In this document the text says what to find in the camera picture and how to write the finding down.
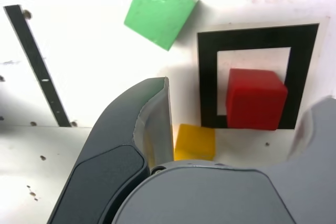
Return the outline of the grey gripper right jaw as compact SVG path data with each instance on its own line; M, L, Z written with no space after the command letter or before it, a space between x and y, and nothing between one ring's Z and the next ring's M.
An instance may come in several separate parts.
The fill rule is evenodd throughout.
M335 223L335 99L315 104L305 123L308 146L279 164L168 163L113 223Z

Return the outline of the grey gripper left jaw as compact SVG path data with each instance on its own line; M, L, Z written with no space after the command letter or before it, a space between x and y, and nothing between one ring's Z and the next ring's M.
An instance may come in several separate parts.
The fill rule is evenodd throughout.
M169 80L149 78L119 95L102 112L49 223L111 223L151 169L173 159Z

